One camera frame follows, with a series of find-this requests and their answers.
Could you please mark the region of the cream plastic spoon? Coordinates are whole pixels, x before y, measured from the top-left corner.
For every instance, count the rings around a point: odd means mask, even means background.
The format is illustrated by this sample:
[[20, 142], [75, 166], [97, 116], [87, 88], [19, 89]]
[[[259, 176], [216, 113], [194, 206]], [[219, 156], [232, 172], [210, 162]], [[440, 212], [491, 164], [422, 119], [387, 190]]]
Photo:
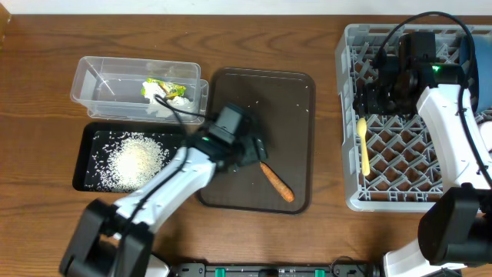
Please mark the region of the cream plastic spoon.
[[371, 167], [367, 152], [367, 122], [364, 117], [359, 118], [356, 124], [357, 135], [361, 139], [361, 172], [364, 176], [368, 176], [371, 173]]

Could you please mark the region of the yellow green snack wrapper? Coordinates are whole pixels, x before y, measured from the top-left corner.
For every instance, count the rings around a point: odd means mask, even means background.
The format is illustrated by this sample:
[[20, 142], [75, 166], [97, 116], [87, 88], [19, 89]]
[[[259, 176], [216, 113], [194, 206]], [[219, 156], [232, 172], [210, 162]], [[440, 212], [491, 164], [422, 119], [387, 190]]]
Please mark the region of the yellow green snack wrapper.
[[145, 98], [152, 98], [154, 95], [160, 95], [163, 98], [182, 97], [187, 88], [173, 82], [165, 82], [155, 78], [148, 78], [142, 83], [141, 94]]

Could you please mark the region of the dark blue plate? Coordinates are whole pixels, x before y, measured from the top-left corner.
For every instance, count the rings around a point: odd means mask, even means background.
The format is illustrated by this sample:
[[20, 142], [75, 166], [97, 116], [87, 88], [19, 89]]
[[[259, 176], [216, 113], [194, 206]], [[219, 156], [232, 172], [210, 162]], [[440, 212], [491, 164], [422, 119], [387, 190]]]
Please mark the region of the dark blue plate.
[[470, 84], [472, 107], [475, 113], [491, 107], [491, 36], [473, 35], [475, 69]]

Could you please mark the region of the white tissue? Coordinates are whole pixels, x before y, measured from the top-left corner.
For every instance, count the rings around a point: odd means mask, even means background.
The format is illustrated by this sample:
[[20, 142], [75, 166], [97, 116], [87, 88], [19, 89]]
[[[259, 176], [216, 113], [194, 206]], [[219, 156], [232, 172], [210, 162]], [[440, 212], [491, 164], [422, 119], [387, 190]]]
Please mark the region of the white tissue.
[[162, 82], [149, 79], [142, 83], [142, 95], [149, 100], [147, 113], [155, 117], [167, 118], [173, 115], [172, 110], [159, 104], [155, 96], [161, 96], [167, 103], [178, 109], [188, 108], [191, 104], [189, 98], [185, 97], [186, 87], [172, 82]]

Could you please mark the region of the pink cup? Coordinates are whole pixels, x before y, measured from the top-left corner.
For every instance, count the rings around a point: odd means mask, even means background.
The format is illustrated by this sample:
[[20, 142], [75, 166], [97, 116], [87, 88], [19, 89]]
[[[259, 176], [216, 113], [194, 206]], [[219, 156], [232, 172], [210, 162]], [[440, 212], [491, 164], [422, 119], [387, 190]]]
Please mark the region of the pink cup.
[[492, 150], [492, 121], [483, 122], [478, 125], [480, 135], [484, 141], [484, 144], [488, 150], [491, 152]]

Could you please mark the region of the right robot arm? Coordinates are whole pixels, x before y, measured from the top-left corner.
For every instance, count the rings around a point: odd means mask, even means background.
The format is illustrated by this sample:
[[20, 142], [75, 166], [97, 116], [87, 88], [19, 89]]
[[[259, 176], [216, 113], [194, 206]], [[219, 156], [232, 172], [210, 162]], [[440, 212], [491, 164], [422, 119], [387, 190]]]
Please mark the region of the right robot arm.
[[445, 193], [420, 220], [417, 238], [383, 257], [385, 276], [429, 276], [491, 262], [491, 157], [468, 89], [471, 68], [431, 53], [379, 55], [378, 77], [354, 103], [359, 115], [417, 114], [430, 133]]

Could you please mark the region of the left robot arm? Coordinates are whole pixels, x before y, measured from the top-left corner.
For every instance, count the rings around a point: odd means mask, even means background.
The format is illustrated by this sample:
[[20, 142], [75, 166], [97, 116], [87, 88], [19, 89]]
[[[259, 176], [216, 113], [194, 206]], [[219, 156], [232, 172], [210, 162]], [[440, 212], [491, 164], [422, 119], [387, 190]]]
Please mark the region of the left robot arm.
[[166, 276], [154, 256], [155, 234], [176, 209], [217, 172], [267, 156], [253, 115], [224, 110], [187, 139], [171, 162], [142, 188], [109, 205], [90, 202], [63, 255], [63, 276]]

